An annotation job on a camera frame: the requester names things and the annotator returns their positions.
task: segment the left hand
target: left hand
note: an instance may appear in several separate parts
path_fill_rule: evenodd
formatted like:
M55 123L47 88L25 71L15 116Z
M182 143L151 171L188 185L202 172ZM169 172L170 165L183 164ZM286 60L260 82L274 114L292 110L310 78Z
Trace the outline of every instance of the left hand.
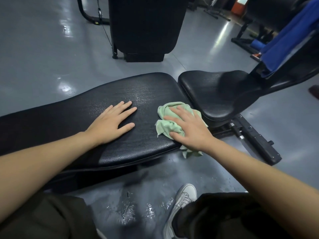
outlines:
M118 129L119 124L137 110L136 107L133 107L123 112L131 104L131 101L125 104L124 101L121 101L114 107L110 105L104 112L101 113L100 116L98 116L98 118L84 133L87 134L96 145L108 143L119 136L122 136L135 126L134 123L129 123Z

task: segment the pant leg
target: pant leg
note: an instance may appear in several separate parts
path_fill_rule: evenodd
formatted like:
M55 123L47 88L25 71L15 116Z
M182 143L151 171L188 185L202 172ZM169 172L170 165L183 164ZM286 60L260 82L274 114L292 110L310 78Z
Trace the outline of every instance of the pant leg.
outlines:
M278 230L290 238L248 193L203 194L178 211L172 226L188 239L271 238Z

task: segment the epoxy floor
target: epoxy floor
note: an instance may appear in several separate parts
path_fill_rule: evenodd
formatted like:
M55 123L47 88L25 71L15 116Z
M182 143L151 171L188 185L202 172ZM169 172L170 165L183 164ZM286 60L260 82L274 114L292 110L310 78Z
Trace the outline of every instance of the epoxy floor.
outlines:
M100 2L107 17L107 0ZM95 15L96 0L83 5ZM257 64L230 42L240 29L236 23L215 20L200 8L186 12L177 45L161 63L112 59L104 30L81 16L76 0L0 0L0 29L0 116L128 76L165 72L177 79L186 70L250 72ZM319 189L319 101L307 91L313 84L319 76L261 97L242 114L274 141L283 158L277 168ZM248 153L235 136L224 140ZM185 160L175 153L71 194L91 206L108 238L161 238L175 193L185 183L194 184L198 195L245 191L209 156Z

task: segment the black pad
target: black pad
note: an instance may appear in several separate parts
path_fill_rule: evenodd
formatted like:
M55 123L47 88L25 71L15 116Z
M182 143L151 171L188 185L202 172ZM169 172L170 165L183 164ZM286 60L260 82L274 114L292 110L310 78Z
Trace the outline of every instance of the black pad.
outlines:
M260 85L241 70L186 71L178 77L178 84L210 127L225 124L261 96Z
M180 147L163 135L157 137L157 108L168 102L189 101L172 76L150 73L107 83L64 101L0 117L0 155L85 131L109 105L122 100L131 100L138 110L120 127L134 122L135 128L119 139L87 152L67 170L120 167Z
M176 45L188 0L108 0L112 42L123 53L165 54Z

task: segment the white sneaker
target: white sneaker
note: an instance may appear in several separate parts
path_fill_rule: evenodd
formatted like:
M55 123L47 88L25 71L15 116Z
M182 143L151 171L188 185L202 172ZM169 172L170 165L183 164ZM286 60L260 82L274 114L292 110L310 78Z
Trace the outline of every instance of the white sneaker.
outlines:
M173 218L180 208L184 208L190 202L193 202L196 200L197 200L197 191L194 185L185 184L178 190L175 197L176 203L163 229L163 239L180 238L180 237L177 237L174 233L174 230L172 227Z

